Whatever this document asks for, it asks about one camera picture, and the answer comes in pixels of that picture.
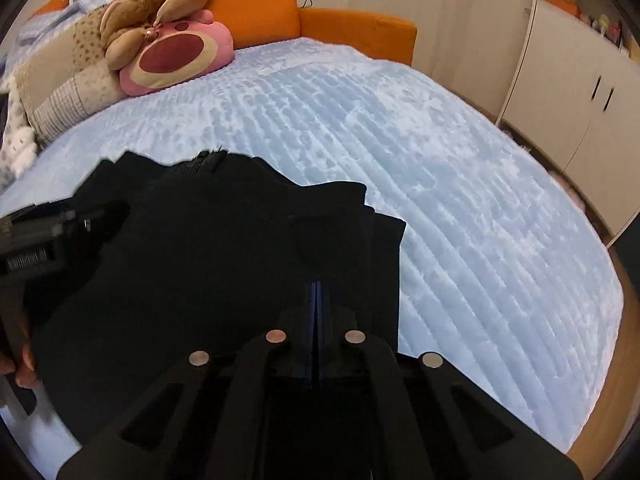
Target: stuffed animal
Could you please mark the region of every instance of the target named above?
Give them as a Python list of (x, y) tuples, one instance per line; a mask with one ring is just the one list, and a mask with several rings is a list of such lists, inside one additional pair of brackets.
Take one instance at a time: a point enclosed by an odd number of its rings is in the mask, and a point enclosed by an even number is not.
[(100, 22), (100, 44), (107, 66), (120, 70), (128, 65), (148, 37), (148, 29), (161, 22), (180, 20), (201, 10), (207, 0), (117, 0)]
[(228, 65), (234, 41), (209, 10), (185, 20), (161, 23), (144, 40), (140, 53), (120, 70), (120, 85), (130, 96), (149, 94)]
[(35, 131), (30, 126), (23, 126), (12, 135), (12, 145), (8, 148), (11, 155), (11, 171), (16, 178), (28, 170), (37, 158), (38, 147), (35, 142)]

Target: metal rivet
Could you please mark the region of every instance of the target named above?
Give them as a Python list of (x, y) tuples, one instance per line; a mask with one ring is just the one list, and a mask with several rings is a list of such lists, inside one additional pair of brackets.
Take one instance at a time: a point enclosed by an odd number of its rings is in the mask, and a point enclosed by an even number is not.
[(440, 368), (442, 363), (442, 356), (436, 352), (427, 352), (422, 356), (422, 364), (429, 368)]
[(282, 330), (269, 330), (266, 337), (269, 343), (276, 345), (278, 343), (284, 343), (287, 334)]
[(360, 330), (349, 330), (344, 335), (344, 338), (352, 345), (359, 345), (360, 343), (364, 343), (367, 336), (365, 336), (364, 332), (361, 332)]
[(209, 362), (209, 354), (204, 350), (198, 350), (189, 356), (189, 362), (193, 366), (202, 366)]

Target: brown plush toy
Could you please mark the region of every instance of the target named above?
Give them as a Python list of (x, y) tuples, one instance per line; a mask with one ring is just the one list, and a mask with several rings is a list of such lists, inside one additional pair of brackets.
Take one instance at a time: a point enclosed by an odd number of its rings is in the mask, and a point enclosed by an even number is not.
[(180, 20), (204, 8), (207, 0), (118, 0), (104, 12), (100, 43), (106, 50), (107, 66), (120, 70), (130, 63), (149, 28), (161, 22)]

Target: bed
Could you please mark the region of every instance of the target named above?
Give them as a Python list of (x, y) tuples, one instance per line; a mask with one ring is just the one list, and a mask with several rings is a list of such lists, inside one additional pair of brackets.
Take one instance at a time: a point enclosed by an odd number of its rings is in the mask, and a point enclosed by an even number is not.
[[(404, 64), (309, 38), (237, 51), (218, 72), (70, 129), (0, 196), (0, 216), (69, 196), (102, 158), (165, 164), (223, 146), (301, 185), (356, 180), (404, 219), (399, 350), (440, 352), (566, 452), (611, 361), (623, 298), (609, 255), (546, 171)], [(78, 443), (38, 391), (0, 410), (48, 480)]]

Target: cabinet handle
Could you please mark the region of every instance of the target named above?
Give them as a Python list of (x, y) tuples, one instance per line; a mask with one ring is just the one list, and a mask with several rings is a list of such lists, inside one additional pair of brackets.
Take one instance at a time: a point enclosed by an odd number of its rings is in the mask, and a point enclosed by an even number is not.
[(598, 87), (600, 86), (600, 81), (602, 81), (602, 76), (598, 78), (598, 82), (596, 83), (596, 88), (593, 89), (593, 94), (591, 94), (592, 101), (596, 98), (596, 94), (598, 93)]
[(605, 105), (604, 105), (604, 110), (603, 110), (603, 112), (606, 112), (606, 111), (607, 111), (607, 108), (609, 108), (609, 102), (611, 101), (611, 96), (613, 95), (613, 91), (614, 91), (615, 89), (616, 89), (616, 88), (615, 88), (615, 87), (613, 87), (613, 88), (611, 89), (611, 92), (609, 92), (609, 99), (607, 99), (607, 104), (605, 104)]

